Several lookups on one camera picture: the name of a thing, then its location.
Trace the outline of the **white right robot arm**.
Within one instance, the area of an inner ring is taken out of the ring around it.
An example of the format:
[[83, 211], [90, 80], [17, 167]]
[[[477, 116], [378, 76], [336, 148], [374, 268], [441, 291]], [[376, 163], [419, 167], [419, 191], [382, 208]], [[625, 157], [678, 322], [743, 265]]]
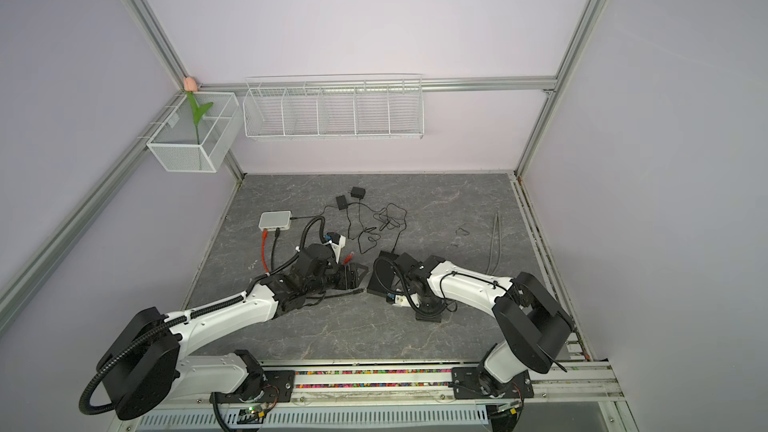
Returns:
[[381, 255], [374, 261], [374, 279], [405, 299], [419, 319], [438, 319], [452, 302], [493, 317], [504, 337], [480, 362], [480, 374], [505, 385], [530, 370], [546, 374], [575, 332], [575, 322], [532, 274], [499, 277], [471, 271], [437, 256], [418, 262], [408, 254]]

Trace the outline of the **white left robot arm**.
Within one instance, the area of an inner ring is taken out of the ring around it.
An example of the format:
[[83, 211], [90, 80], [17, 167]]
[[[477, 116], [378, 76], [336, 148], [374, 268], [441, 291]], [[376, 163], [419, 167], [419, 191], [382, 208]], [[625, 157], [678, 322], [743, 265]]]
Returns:
[[320, 304], [329, 292], [358, 293], [369, 269], [345, 255], [345, 236], [319, 229], [309, 243], [304, 227], [294, 254], [250, 280], [241, 292], [167, 314], [155, 307], [137, 312], [97, 362], [95, 375], [78, 400], [86, 416], [115, 412], [140, 417], [165, 399], [200, 393], [257, 398], [267, 383], [260, 363], [238, 350], [200, 365], [190, 356], [248, 326]]

